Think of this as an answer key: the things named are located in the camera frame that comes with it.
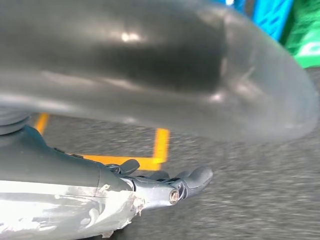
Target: green object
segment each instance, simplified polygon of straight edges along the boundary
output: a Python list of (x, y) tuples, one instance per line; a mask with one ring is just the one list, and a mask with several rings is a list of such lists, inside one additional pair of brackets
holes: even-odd
[(320, 66), (320, 0), (296, 0), (280, 42), (303, 68)]

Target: bolt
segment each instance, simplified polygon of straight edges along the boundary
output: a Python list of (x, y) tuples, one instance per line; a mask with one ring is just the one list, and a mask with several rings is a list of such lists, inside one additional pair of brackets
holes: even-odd
[(177, 189), (171, 191), (169, 201), (171, 204), (176, 204), (179, 200), (179, 192)]

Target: yellow painted line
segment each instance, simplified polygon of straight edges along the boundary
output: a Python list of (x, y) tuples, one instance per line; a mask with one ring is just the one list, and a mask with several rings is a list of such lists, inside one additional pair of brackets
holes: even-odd
[(132, 157), (132, 156), (99, 156), (99, 155), (82, 155), (85, 159), (90, 159), (102, 164), (121, 165), (129, 159), (135, 159), (139, 162), (139, 170), (157, 171), (162, 168), (161, 164), (152, 163), (152, 157)]
[[(43, 135), (49, 120), (48, 113), (42, 113), (34, 125), (40, 134)], [(162, 168), (162, 163), (168, 159), (170, 131), (165, 128), (157, 128), (155, 134), (152, 157), (135, 157), (135, 156), (104, 156), (104, 155), (82, 155), (85, 159), (90, 159), (103, 164), (121, 165), (129, 159), (136, 159), (140, 163), (140, 170), (157, 171)]]
[(168, 157), (170, 131), (165, 128), (158, 128), (153, 147), (153, 163), (161, 164), (167, 162)]
[(49, 120), (49, 114), (41, 113), (38, 120), (34, 125), (34, 128), (38, 130), (41, 135), (43, 135)]

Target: asphalt road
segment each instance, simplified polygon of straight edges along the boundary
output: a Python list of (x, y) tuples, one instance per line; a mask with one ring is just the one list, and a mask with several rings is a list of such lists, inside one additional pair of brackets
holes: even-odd
[[(320, 86), (320, 69), (308, 72)], [(45, 139), (72, 153), (149, 157), (155, 130), (52, 116)], [(164, 170), (211, 167), (202, 195), (145, 211), (114, 240), (319, 240), (320, 125), (283, 144), (228, 144), (171, 133)]]

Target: blue object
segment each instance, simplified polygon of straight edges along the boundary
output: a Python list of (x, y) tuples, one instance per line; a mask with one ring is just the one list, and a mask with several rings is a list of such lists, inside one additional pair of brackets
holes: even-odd
[(252, 21), (275, 40), (279, 40), (294, 0), (256, 0)]

